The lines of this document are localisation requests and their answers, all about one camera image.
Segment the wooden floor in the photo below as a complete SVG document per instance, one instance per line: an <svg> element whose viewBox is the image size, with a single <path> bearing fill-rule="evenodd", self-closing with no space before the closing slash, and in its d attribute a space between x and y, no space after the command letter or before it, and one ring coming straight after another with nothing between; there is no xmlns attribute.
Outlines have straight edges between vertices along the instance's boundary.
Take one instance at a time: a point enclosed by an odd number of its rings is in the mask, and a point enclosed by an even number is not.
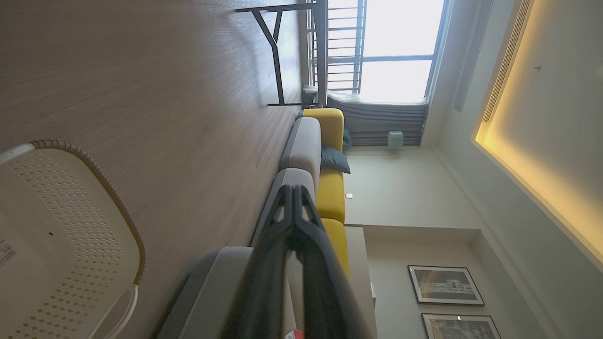
<svg viewBox="0 0 603 339"><path fill-rule="evenodd" d="M277 101L270 46L251 13L233 10L278 3L0 4L0 150L36 139L81 147L144 239L138 304L120 338L156 334L193 265L250 240L298 108L266 106ZM294 12L279 48L285 97L297 101Z"/></svg>

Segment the wall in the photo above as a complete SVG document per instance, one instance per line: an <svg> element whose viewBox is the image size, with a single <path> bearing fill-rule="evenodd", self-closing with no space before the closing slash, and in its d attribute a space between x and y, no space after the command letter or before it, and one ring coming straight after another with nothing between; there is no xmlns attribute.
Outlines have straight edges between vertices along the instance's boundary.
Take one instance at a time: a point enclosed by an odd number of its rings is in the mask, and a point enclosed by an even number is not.
<svg viewBox="0 0 603 339"><path fill-rule="evenodd" d="M598 338L603 274L470 141L513 5L494 1L464 109L450 107L436 154L484 219L488 240L508 256L505 268L541 314L547 335Z"/></svg>
<svg viewBox="0 0 603 339"><path fill-rule="evenodd" d="M462 190L428 148L348 152L346 224L480 228Z"/></svg>
<svg viewBox="0 0 603 339"><path fill-rule="evenodd" d="M420 317L422 312L490 315L502 338L546 338L534 323L529 332L513 324L509 309L502 303L507 296L498 292L468 245L447 246L427 242L401 244L367 238L367 253L371 281L377 295L375 317L379 339L424 339L425 329ZM417 304L407 265L467 267L485 306Z"/></svg>
<svg viewBox="0 0 603 339"><path fill-rule="evenodd" d="M356 297L358 308L374 339L377 339L377 324L371 295L371 278L368 272L367 249L362 227L346 226L347 256L350 265L350 287Z"/></svg>
<svg viewBox="0 0 603 339"><path fill-rule="evenodd" d="M480 233L471 243L471 250L499 296L500 307L507 310L507 316L521 333L523 338L548 338L540 326L541 321L530 310L521 291L492 249L483 233Z"/></svg>
<svg viewBox="0 0 603 339"><path fill-rule="evenodd" d="M479 0L451 1L450 19L440 51L440 58L434 66L434 85L429 94L429 113L425 130L421 138L421 146L432 146L438 142L442 125L448 113L447 107L455 93L455 82L458 81L458 70L462 68L464 56L467 54L470 32L476 23L476 11Z"/></svg>

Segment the gray curtain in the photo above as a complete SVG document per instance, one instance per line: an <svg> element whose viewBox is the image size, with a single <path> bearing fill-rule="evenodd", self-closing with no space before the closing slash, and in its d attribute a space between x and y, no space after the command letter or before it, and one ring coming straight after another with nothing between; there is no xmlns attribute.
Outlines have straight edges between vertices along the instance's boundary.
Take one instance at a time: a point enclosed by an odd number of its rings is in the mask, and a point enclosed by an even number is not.
<svg viewBox="0 0 603 339"><path fill-rule="evenodd" d="M340 109L351 132L352 145L387 145L389 131L402 131L405 145L420 145L428 105L369 104L329 97L330 108Z"/></svg>

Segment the white plastic basket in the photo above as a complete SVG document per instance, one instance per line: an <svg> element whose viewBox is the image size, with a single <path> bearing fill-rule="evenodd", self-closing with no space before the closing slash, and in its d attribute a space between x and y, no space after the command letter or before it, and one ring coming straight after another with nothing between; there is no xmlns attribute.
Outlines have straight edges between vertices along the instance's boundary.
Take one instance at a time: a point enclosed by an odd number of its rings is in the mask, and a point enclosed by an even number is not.
<svg viewBox="0 0 603 339"><path fill-rule="evenodd" d="M121 200L79 148L0 154L0 337L115 338L144 250Z"/></svg>

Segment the framed picture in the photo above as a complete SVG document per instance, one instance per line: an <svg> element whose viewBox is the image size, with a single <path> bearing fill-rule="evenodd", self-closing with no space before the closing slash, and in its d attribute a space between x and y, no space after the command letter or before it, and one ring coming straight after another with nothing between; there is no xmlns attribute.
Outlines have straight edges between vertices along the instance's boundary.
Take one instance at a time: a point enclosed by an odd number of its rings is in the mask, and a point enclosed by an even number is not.
<svg viewBox="0 0 603 339"><path fill-rule="evenodd" d="M464 267L408 265L418 303L483 306L478 288Z"/></svg>
<svg viewBox="0 0 603 339"><path fill-rule="evenodd" d="M428 339L500 339L492 317L422 313Z"/></svg>

